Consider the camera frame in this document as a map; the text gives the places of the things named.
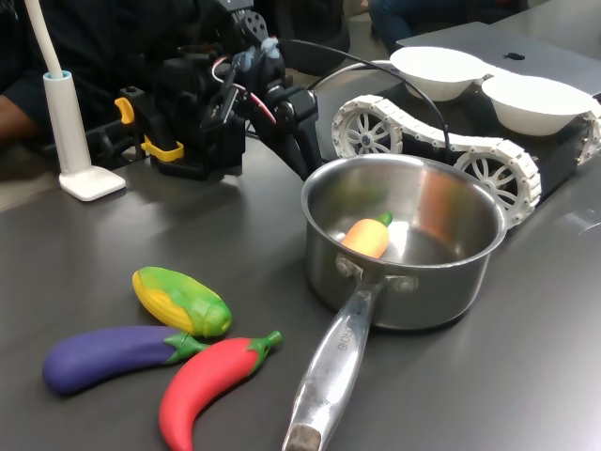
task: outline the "lamp base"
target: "lamp base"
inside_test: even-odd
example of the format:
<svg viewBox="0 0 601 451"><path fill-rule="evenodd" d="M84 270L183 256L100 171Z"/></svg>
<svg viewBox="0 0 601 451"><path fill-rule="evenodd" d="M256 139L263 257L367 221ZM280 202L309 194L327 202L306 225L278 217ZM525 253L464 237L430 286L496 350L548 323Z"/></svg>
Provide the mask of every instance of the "lamp base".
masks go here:
<svg viewBox="0 0 601 451"><path fill-rule="evenodd" d="M89 202L125 188L125 180L108 169L90 166L87 169L58 176L60 186L79 200Z"/></svg>

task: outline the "saucepan rim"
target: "saucepan rim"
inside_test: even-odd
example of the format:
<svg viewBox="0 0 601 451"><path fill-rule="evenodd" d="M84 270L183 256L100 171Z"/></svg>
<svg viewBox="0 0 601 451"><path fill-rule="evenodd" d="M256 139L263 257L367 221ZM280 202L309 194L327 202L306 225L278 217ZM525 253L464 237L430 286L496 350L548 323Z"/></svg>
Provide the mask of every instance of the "saucepan rim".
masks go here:
<svg viewBox="0 0 601 451"><path fill-rule="evenodd" d="M464 258L462 260L453 261L450 263L442 263L437 265L410 265L405 263L395 263L389 260L380 260L377 258L372 258L360 254L358 252L352 251L345 246L343 246L340 242L332 238L329 234L327 234L322 228L317 225L316 221L313 219L311 212L309 211L309 193L317 183L317 180L325 177L326 174L330 173L333 170L338 169L338 166L346 165L346 164L355 164L359 159L365 160L376 160L376 161L384 161L384 162L399 162L408 163L411 165L419 165L423 166L427 164L431 167L436 167L437 169L450 174L458 179L462 179L468 185L472 185L475 189L481 192L486 202L489 202L493 210L497 213L497 236L495 239L484 249L483 251L475 254L474 256ZM368 155L358 155L356 157L342 158L339 160L334 160L333 162L324 164L319 167L304 183L302 187L302 191L300 193L300 202L302 205L302 211L304 212L305 218L307 222L326 240L334 244L338 249L344 251L345 253L351 254L357 258L362 260L366 260L372 263L377 263L379 265L390 266L399 269L416 269L416 270L430 270L430 269L440 269L440 268L452 268L455 266L466 265L471 263L472 261L478 260L482 257L486 257L492 251L494 251L504 240L505 235L507 234L507 224L505 220L505 214L502 206L499 202L488 192L488 189L485 185L478 179L454 169L452 166L440 162L436 162L434 160L428 160L426 158L413 157L408 155L399 155L399 154L368 154Z"/></svg>

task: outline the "person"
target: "person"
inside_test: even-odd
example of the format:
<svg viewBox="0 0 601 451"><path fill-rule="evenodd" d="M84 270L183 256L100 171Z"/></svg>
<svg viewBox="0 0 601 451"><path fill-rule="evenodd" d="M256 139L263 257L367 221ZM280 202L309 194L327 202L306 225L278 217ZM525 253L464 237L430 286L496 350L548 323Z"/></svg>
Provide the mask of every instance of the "person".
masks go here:
<svg viewBox="0 0 601 451"><path fill-rule="evenodd" d="M369 16L376 33L382 39L389 54L396 50L396 42L412 36L408 17L418 12L436 10L437 16L445 13L464 13L466 0L369 0ZM483 0L485 4L505 4L507 0Z"/></svg>
<svg viewBox="0 0 601 451"><path fill-rule="evenodd" d="M87 129L117 117L118 90L136 81L131 58L197 15L194 0L44 0L41 6ZM0 0L0 148L51 135L46 72L24 1Z"/></svg>

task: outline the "toy red chili pepper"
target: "toy red chili pepper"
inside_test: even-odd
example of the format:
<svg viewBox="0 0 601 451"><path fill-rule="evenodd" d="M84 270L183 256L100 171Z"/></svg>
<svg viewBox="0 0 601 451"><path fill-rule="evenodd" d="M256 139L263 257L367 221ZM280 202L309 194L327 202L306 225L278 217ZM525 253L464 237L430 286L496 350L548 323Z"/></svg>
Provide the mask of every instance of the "toy red chili pepper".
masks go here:
<svg viewBox="0 0 601 451"><path fill-rule="evenodd" d="M196 415L217 395L252 375L281 341L279 332L265 338L231 338L189 360L167 387L159 408L159 427L171 449L193 451Z"/></svg>

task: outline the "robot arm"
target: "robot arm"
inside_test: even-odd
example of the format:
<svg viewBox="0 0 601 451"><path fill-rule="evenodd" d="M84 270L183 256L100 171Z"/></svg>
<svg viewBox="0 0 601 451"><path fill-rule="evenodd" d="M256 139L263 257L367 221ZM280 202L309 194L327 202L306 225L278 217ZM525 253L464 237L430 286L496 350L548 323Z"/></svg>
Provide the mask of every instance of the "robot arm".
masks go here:
<svg viewBox="0 0 601 451"><path fill-rule="evenodd" d="M214 32L219 44L180 49L177 58L163 61L152 93L123 89L117 106L124 123L145 136L140 148L162 172L204 179L241 164L248 120L261 141L306 179L322 162L315 96L285 77L277 41L249 9L252 0L196 1L193 14L204 35Z"/></svg>

